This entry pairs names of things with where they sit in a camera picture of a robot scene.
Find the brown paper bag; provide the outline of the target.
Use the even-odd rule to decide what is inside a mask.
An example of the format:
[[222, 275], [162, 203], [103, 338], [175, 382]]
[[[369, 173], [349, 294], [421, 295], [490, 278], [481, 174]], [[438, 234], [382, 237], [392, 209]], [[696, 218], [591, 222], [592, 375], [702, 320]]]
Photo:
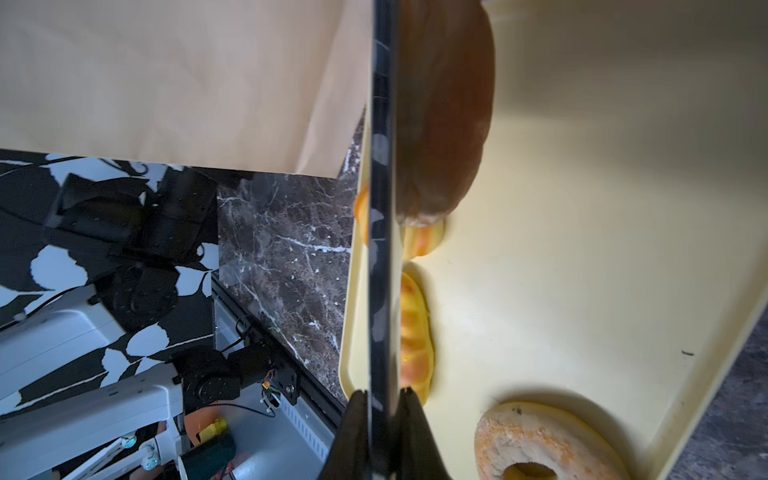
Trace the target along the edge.
[[368, 1], [5, 1], [5, 149], [334, 177]]

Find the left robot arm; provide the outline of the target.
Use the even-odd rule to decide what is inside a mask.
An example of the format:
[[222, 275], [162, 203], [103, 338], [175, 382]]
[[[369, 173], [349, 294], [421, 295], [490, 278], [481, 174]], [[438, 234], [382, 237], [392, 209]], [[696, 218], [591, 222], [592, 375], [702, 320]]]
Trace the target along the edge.
[[[168, 316], [179, 298], [179, 267], [202, 259], [199, 234], [217, 185], [193, 169], [167, 173], [156, 189], [137, 178], [69, 175], [43, 226], [44, 240], [115, 263], [66, 290], [1, 333], [1, 391], [10, 394], [83, 354]], [[83, 453], [78, 478], [114, 478], [116, 448], [138, 429], [218, 407], [253, 385], [295, 403], [299, 380], [286, 353], [262, 338], [230, 354], [198, 348], [150, 369], [1, 423], [1, 475], [30, 479]]]

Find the striped yellow round bun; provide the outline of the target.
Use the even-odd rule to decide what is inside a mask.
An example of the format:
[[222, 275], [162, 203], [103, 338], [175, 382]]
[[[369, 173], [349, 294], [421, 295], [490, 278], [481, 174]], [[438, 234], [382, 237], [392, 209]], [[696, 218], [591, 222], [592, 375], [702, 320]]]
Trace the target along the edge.
[[[369, 243], [369, 188], [363, 187], [358, 193], [354, 203], [354, 216], [357, 234], [361, 241]], [[445, 235], [445, 221], [441, 220], [430, 227], [403, 227], [402, 233], [402, 258], [410, 261], [416, 257], [426, 256], [434, 251]]]

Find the yellow croissant bread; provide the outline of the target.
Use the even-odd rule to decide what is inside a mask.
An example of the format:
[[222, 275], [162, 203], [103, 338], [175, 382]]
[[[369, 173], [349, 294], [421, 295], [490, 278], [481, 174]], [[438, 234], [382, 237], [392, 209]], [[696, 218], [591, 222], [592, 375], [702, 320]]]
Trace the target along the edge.
[[401, 276], [400, 307], [400, 387], [413, 390], [424, 406], [435, 371], [435, 349], [427, 302], [406, 273]]

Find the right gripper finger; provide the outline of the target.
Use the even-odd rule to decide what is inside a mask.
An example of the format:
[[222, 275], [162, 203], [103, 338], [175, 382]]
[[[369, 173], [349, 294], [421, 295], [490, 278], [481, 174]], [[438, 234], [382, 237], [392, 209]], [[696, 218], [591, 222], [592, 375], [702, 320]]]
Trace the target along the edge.
[[396, 220], [396, 99], [400, 4], [372, 8], [368, 103], [368, 388], [355, 391], [322, 479], [445, 479], [416, 393], [400, 386], [402, 241]]

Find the round brown bun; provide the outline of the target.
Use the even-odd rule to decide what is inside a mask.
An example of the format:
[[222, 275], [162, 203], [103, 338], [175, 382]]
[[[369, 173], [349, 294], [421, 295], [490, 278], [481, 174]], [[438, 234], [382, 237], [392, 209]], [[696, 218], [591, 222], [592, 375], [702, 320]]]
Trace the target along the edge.
[[478, 1], [399, 5], [396, 214], [428, 227], [469, 191], [488, 137], [495, 45]]

